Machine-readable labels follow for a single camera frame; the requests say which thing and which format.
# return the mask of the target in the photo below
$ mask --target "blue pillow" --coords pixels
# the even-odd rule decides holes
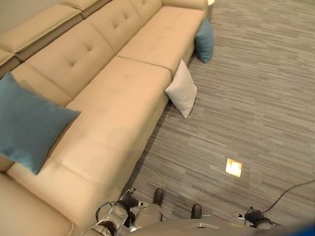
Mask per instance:
[[[212,57],[215,40],[212,27],[207,18],[203,20],[195,38],[197,55],[203,63],[208,63]]]
[[[6,73],[0,80],[0,154],[38,174],[52,144],[79,114],[21,88]]]

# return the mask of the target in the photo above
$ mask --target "tufted backrest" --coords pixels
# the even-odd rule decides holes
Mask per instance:
[[[146,24],[162,8],[162,0],[130,0],[142,24]]]
[[[144,25],[129,0],[113,0],[86,20],[98,30],[115,53]]]
[[[115,53],[82,21],[12,71],[26,89],[65,106],[101,71]]]

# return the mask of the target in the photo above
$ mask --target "sofa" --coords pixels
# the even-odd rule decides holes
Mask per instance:
[[[0,36],[2,73],[81,111],[39,174],[0,156],[1,236],[83,235],[117,200],[206,9],[207,0],[63,0]]]

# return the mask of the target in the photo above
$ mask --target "cable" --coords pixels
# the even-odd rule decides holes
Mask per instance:
[[[270,211],[274,206],[275,204],[277,204],[277,202],[283,197],[284,194],[286,194],[288,191],[290,191],[291,189],[293,188],[296,188],[296,187],[299,187],[299,186],[302,186],[302,185],[305,185],[305,184],[309,184],[309,183],[312,183],[312,182],[315,182],[315,179],[311,180],[311,181],[308,181],[308,182],[305,182],[305,183],[301,183],[301,184],[297,184],[293,187],[290,187],[289,189],[287,189],[286,191],[284,191],[281,196],[275,201],[275,203],[272,204],[271,207],[269,207],[267,210],[263,211],[263,213],[266,213],[268,211]]]

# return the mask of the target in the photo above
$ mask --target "gray striped carpet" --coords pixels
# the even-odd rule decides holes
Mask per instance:
[[[162,187],[164,219],[199,203],[226,220],[267,209],[292,185],[315,178],[315,1],[217,0],[209,64],[193,57],[198,87],[184,119],[169,103],[126,186],[151,201]],[[243,163],[241,177],[225,172]],[[281,224],[315,218],[315,183],[267,213]]]

